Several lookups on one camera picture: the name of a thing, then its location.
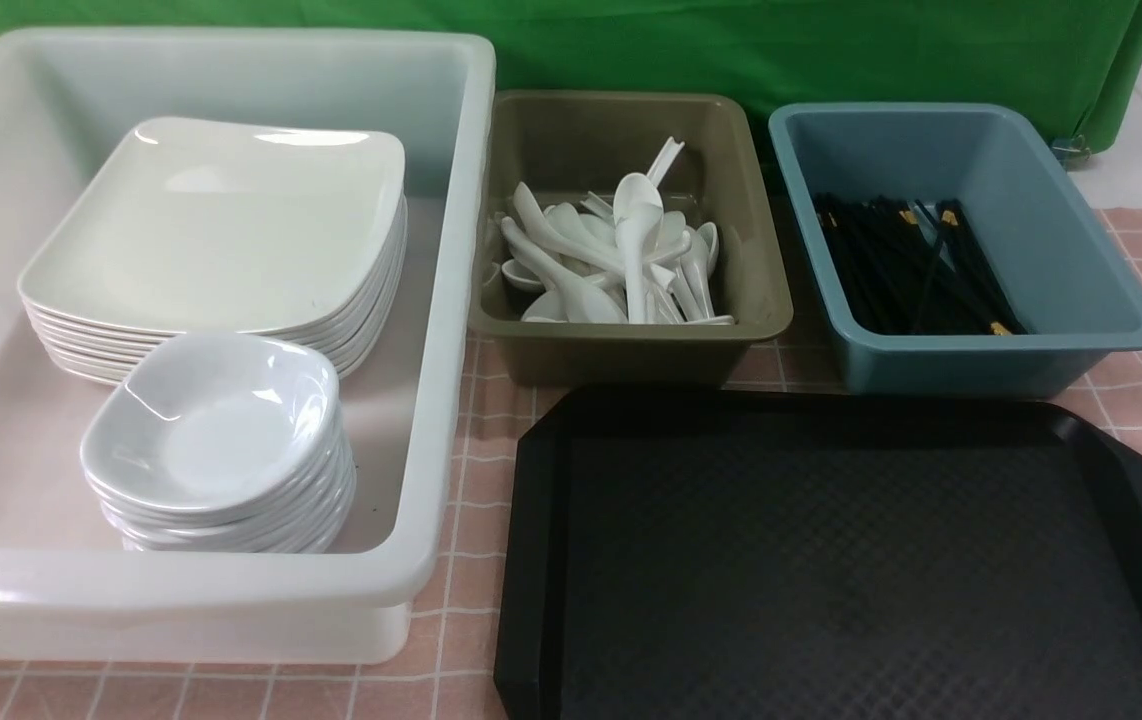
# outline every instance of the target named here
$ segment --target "grid pattern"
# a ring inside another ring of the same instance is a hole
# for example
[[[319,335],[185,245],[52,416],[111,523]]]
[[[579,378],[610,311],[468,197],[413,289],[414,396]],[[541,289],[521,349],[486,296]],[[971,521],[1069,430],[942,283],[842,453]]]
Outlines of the grid pattern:
[[[1142,277],[1142,210],[1100,217]],[[805,275],[790,278],[799,305],[789,331],[750,347],[727,387],[841,391]],[[460,393],[439,565],[397,657],[362,667],[0,662],[0,719],[502,720],[489,669],[513,450],[562,392],[513,386],[493,343],[469,337]],[[1142,352],[1110,355],[1057,402],[1142,451]]]

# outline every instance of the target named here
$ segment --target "green cloth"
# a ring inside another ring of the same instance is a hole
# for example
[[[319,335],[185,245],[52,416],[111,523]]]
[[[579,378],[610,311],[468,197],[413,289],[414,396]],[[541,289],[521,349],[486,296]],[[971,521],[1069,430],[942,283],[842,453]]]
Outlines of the green cloth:
[[[498,87],[717,93],[758,128],[799,101],[983,101],[1112,143],[1142,0],[0,0],[78,24],[434,29],[490,38]]]

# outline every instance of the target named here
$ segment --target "stack of bowls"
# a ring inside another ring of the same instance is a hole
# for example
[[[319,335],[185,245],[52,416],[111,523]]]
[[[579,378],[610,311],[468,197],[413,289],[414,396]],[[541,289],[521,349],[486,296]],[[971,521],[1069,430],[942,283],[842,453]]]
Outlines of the stack of bowls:
[[[161,343],[81,461],[127,550],[323,552],[357,489],[327,357],[235,333]]]
[[[405,165],[387,133],[140,123],[21,274],[33,333],[107,384],[183,333],[297,343],[344,377],[397,295]]]

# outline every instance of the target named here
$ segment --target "black tray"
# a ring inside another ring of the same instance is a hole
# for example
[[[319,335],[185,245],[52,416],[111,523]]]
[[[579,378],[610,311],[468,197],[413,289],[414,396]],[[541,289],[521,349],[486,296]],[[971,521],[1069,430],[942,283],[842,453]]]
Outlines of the black tray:
[[[1059,407],[587,387],[518,443],[512,720],[1142,720],[1142,456]]]

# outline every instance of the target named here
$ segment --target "blue bin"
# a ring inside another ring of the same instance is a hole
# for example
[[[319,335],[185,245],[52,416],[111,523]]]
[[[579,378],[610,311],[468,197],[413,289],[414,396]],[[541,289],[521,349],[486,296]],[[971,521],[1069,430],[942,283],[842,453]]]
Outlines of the blue bin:
[[[1027,119],[992,105],[790,105],[771,139],[855,393],[1053,397],[1142,350],[1142,283]],[[958,199],[1027,336],[883,336],[850,305],[812,195]]]

